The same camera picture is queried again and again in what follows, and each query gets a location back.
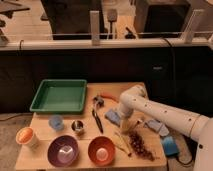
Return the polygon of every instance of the wooden table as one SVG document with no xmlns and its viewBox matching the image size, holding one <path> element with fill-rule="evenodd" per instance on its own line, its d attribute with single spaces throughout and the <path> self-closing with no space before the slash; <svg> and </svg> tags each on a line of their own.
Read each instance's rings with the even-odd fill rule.
<svg viewBox="0 0 213 171">
<path fill-rule="evenodd" d="M 36 151 L 32 151 L 27 147 L 21 148 L 19 157 L 16 162 L 15 170 L 57 170 L 52 166 L 47 159 L 47 150 L 52 142 L 58 136 L 71 135 L 78 140 L 79 144 L 79 156 L 78 159 L 69 167 L 64 169 L 98 169 L 100 167 L 95 166 L 89 159 L 87 154 L 88 145 L 91 140 L 97 136 L 104 135 L 111 137 L 114 131 L 118 130 L 118 127 L 111 124 L 107 119 L 104 118 L 104 114 L 110 109 L 115 108 L 117 103 L 111 99 L 105 99 L 105 106 L 98 111 L 101 118 L 104 134 L 101 134 L 94 118 L 92 117 L 92 98 L 100 92 L 110 92 L 116 97 L 119 97 L 120 93 L 124 90 L 132 87 L 136 83 L 92 83 L 87 84 L 87 95 L 85 109 L 82 115 L 63 115 L 65 129 L 60 132 L 55 132 L 48 125 L 49 115 L 37 115 L 33 116 L 30 127 L 32 127 L 40 139 L 40 145 Z M 136 121 L 137 118 L 145 116 L 141 112 L 135 112 L 131 117 L 131 121 Z M 85 134 L 79 138 L 72 131 L 70 125 L 73 120 L 80 119 L 84 122 Z M 161 170 L 166 166 L 166 158 L 160 143 L 159 136 L 149 130 L 148 128 L 138 127 L 137 128 L 142 135 L 145 144 L 149 150 L 151 150 L 155 156 L 154 161 L 145 160 L 137 157 L 133 154 L 132 157 L 128 157 L 123 151 L 116 148 L 116 155 L 114 161 L 107 166 L 108 169 L 114 170 L 122 168 L 129 170 L 131 169 L 148 169 L 148 170 Z"/>
</svg>

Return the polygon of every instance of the purple bowl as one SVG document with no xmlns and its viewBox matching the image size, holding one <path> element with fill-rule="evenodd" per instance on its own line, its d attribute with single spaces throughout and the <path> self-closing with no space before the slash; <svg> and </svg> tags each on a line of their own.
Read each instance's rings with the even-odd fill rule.
<svg viewBox="0 0 213 171">
<path fill-rule="evenodd" d="M 76 139 L 69 135 L 56 138 L 48 149 L 48 160 L 55 167 L 70 166 L 79 153 Z"/>
</svg>

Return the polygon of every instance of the black wall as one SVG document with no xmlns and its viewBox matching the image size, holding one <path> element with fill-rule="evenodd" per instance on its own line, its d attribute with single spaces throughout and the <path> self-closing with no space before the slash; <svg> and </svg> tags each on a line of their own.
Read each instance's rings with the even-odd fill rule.
<svg viewBox="0 0 213 171">
<path fill-rule="evenodd" d="M 208 47 L 0 52 L 0 112 L 29 110 L 42 79 L 146 83 L 152 100 L 213 113 L 213 53 Z"/>
</svg>

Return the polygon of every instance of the blue cup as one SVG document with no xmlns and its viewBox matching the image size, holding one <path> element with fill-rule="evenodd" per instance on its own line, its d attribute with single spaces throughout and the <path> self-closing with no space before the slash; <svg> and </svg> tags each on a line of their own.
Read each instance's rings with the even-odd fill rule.
<svg viewBox="0 0 213 171">
<path fill-rule="evenodd" d="M 60 115 L 53 115 L 49 119 L 49 125 L 55 130 L 60 131 L 64 129 L 63 118 Z"/>
</svg>

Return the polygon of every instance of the bowl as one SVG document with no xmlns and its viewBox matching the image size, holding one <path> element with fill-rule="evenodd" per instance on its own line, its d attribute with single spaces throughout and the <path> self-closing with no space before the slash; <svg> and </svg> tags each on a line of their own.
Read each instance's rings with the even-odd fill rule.
<svg viewBox="0 0 213 171">
<path fill-rule="evenodd" d="M 76 139 L 69 135 L 56 138 L 48 148 L 48 161 L 55 167 L 70 166 L 79 153 Z"/>
<path fill-rule="evenodd" d="M 89 144 L 88 155 L 97 166 L 108 165 L 115 157 L 115 145 L 108 137 L 96 137 Z"/>
</svg>

